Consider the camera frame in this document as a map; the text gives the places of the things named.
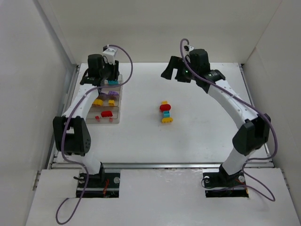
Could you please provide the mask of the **red rounded lego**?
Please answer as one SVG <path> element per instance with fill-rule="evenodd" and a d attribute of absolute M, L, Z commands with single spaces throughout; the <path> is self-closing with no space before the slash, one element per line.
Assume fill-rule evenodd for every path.
<path fill-rule="evenodd" d="M 171 105 L 170 104 L 162 104 L 159 107 L 161 112 L 165 112 L 165 111 L 170 111 L 171 110 Z"/>

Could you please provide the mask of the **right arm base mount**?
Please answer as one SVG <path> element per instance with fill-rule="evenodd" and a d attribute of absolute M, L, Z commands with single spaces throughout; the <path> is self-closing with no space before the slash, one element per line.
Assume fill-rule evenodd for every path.
<path fill-rule="evenodd" d="M 249 197 L 243 172 L 230 179 L 223 179 L 219 172 L 205 172 L 201 185 L 205 188 L 206 198 Z"/>

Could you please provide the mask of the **purple lego block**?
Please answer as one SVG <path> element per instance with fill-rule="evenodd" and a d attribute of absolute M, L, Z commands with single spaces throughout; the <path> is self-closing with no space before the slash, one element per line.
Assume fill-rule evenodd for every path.
<path fill-rule="evenodd" d="M 109 99 L 117 99 L 119 98 L 119 93 L 116 91 L 109 91 L 107 96 Z"/>

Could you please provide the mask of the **yellow lego plate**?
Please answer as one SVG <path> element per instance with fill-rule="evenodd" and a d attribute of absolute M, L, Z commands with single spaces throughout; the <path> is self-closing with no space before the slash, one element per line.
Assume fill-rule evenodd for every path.
<path fill-rule="evenodd" d="M 172 117 L 165 117 L 161 120 L 161 123 L 172 123 L 173 118 Z"/>

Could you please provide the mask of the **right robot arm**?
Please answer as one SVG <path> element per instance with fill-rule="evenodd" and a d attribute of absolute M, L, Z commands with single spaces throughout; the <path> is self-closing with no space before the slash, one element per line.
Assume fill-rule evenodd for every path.
<path fill-rule="evenodd" d="M 190 50 L 188 59 L 188 63 L 184 63 L 180 57 L 172 56 L 161 77 L 170 80 L 176 69 L 177 81 L 189 83 L 194 80 L 234 121 L 238 131 L 232 139 L 233 149 L 220 165 L 218 173 L 222 181 L 231 181 L 242 170 L 247 159 L 268 141 L 270 117 L 260 115 L 243 103 L 225 76 L 219 70 L 211 69 L 208 53 L 204 49 Z"/>

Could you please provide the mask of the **yellow orange lego block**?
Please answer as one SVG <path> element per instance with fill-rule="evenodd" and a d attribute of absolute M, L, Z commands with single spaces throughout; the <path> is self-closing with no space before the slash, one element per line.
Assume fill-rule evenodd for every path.
<path fill-rule="evenodd" d="M 109 100 L 108 104 L 109 104 L 109 106 L 114 106 L 115 105 L 115 101 L 114 100 Z"/>

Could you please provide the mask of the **purple tan lego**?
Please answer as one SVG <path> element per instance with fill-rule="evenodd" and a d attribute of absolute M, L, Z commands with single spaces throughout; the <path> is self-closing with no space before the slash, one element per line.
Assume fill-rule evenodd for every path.
<path fill-rule="evenodd" d="M 107 94 L 101 93 L 101 94 L 99 94 L 98 99 L 104 99 L 104 100 L 106 100 L 107 97 L 108 97 Z"/>

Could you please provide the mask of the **small yellow lego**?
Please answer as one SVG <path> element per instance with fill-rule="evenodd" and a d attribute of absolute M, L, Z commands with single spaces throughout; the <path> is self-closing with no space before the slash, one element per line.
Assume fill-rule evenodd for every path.
<path fill-rule="evenodd" d="M 103 105 L 103 100 L 101 99 L 96 99 L 93 103 L 93 106 L 102 106 Z"/>

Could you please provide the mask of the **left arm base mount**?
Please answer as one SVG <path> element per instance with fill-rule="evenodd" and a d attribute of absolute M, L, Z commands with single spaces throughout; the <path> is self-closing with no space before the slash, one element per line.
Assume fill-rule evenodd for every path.
<path fill-rule="evenodd" d="M 83 198 L 119 198 L 120 173 L 90 175 Z"/>

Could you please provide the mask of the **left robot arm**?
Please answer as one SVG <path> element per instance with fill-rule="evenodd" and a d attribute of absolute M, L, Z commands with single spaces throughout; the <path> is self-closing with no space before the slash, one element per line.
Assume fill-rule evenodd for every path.
<path fill-rule="evenodd" d="M 80 165 L 90 175 L 99 174 L 102 164 L 90 151 L 91 136 L 86 118 L 92 103 L 105 87 L 105 81 L 117 80 L 119 76 L 119 62 L 115 58 L 115 53 L 89 55 L 88 68 L 79 83 L 75 99 L 62 116 L 53 119 L 55 145 L 62 158 L 68 163 Z"/>

